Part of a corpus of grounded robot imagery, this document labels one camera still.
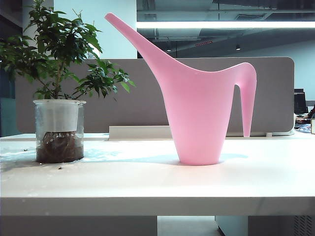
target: watering can body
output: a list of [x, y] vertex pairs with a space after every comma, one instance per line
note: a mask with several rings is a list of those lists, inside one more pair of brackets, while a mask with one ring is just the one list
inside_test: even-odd
[[182, 163], [218, 163], [235, 85], [241, 92], [244, 137], [249, 137], [256, 90], [256, 72], [251, 64], [215, 72], [197, 70], [163, 52], [114, 14], [108, 13], [105, 19], [135, 46], [156, 77]]

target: watering can spout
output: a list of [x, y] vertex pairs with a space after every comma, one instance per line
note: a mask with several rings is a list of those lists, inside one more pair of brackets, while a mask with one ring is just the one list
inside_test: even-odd
[[[174, 60], [170, 55], [148, 41], [145, 37], [143, 37], [113, 13], [107, 13], [105, 19], [132, 43], [132, 45], [138, 50], [143, 59], [146, 61], [155, 76], [157, 73], [160, 74], [161, 68], [163, 68], [164, 71], [168, 71], [169, 69], [182, 66], [179, 61]], [[164, 77], [156, 76], [156, 78], [160, 83], [160, 80], [162, 80]]]

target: glass pot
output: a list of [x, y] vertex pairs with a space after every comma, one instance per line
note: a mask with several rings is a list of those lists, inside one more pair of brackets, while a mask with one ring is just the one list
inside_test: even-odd
[[41, 99], [35, 103], [36, 161], [62, 163], [83, 157], [86, 101]]

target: ceiling light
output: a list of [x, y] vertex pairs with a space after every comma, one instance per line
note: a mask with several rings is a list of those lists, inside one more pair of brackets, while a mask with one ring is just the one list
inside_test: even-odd
[[137, 22], [138, 29], [315, 28], [314, 21]]

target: white desk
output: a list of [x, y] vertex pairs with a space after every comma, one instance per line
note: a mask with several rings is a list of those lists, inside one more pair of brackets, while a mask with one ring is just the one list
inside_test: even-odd
[[298, 150], [314, 144], [227, 138], [221, 163], [185, 166], [173, 141], [94, 140], [80, 161], [39, 164], [35, 141], [1, 139], [1, 214], [314, 215], [315, 158]]

